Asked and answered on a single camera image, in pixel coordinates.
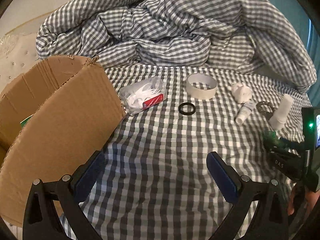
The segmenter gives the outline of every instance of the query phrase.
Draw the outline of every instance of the checkered bedsheet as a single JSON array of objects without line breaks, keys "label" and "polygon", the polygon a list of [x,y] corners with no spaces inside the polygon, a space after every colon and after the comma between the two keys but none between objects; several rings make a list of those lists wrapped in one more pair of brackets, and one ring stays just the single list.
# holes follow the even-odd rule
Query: checkered bedsheet
[{"label": "checkered bedsheet", "polygon": [[[103,239],[208,239],[231,208],[208,174],[211,151],[254,181],[277,178],[288,195],[289,181],[267,165],[260,134],[267,121],[254,111],[235,125],[240,105],[226,89],[243,82],[253,100],[275,106],[283,93],[292,95],[279,135],[303,140],[300,110],[310,106],[305,92],[316,70],[292,25],[268,0],[71,0],[42,24],[36,48],[41,59],[98,55],[116,90],[155,75],[166,83],[168,99],[125,118],[104,149],[106,171],[82,204]],[[137,62],[148,65],[131,67]],[[297,90],[249,74],[262,65]],[[196,72],[218,80],[214,99],[187,96],[183,81]],[[185,101],[196,105],[195,114],[178,114]],[[239,236],[254,209],[255,203]],[[62,223],[74,237],[64,217]]]},{"label": "checkered bedsheet", "polygon": [[[127,116],[106,144],[106,170],[81,205],[103,239],[203,239],[207,240],[227,215],[231,205],[206,168],[206,156],[216,151],[227,164],[253,181],[276,178],[288,195],[291,184],[269,167],[261,142],[261,131],[269,128],[257,110],[242,126],[234,122],[241,105],[227,86],[243,82],[251,87],[253,100],[277,106],[283,93],[294,98],[285,128],[279,136],[303,139],[301,107],[310,106],[306,95],[256,74],[209,67],[156,67],[150,65],[106,70],[115,89],[160,76],[168,99],[135,116]],[[187,95],[183,82],[189,74],[205,73],[218,81],[211,100]],[[178,106],[191,102],[196,113],[183,116]],[[251,220],[256,204],[249,210],[239,236]],[[65,217],[62,223],[75,238]]]},{"label": "checkered bedsheet", "polygon": [[42,24],[36,49],[40,59],[98,55],[105,68],[268,65],[301,93],[316,81],[299,36],[268,0],[71,0]]}]

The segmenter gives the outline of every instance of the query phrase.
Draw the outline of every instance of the tufted headboard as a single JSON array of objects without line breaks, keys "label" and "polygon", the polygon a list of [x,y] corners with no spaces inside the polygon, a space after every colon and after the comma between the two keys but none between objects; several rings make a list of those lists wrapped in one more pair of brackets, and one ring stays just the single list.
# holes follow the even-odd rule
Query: tufted headboard
[{"label": "tufted headboard", "polygon": [[0,38],[0,92],[38,59],[36,33],[6,35]]}]

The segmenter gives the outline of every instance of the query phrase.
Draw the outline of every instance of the white tube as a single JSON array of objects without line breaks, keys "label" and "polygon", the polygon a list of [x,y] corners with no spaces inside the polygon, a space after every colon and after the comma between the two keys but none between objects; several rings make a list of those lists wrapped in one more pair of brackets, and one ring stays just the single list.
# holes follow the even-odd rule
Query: white tube
[{"label": "white tube", "polygon": [[256,104],[257,103],[255,103],[253,101],[248,101],[248,102],[244,103],[242,105],[242,107],[240,108],[238,116],[235,119],[236,124],[242,125],[243,122],[248,118],[248,116],[255,109]]},{"label": "white tube", "polygon": [[278,109],[274,112],[273,116],[269,120],[269,124],[273,130],[281,130],[284,127],[285,123],[287,122],[288,114],[291,110],[293,101],[294,100],[290,95],[283,95]]}]

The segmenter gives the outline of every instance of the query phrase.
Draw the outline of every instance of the cardboard box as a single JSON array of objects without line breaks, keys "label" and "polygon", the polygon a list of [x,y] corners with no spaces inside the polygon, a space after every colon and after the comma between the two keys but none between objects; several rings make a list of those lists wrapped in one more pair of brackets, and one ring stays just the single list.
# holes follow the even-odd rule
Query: cardboard box
[{"label": "cardboard box", "polygon": [[0,163],[3,162],[6,153],[7,151],[0,146]]},{"label": "cardboard box", "polygon": [[33,180],[72,174],[124,116],[107,75],[90,58],[53,56],[18,76],[0,101],[0,142],[10,147],[0,170],[0,216],[21,227]]}]

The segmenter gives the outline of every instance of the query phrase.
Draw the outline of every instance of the white cable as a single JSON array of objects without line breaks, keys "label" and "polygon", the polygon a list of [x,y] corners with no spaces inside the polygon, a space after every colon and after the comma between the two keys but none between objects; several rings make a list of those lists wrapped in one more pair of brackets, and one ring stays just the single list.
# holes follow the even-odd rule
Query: white cable
[{"label": "white cable", "polygon": [[143,108],[143,103],[151,98],[154,98],[161,94],[158,89],[151,89],[152,83],[143,85],[137,91],[132,93],[128,98],[128,105],[132,108],[141,109]]}]

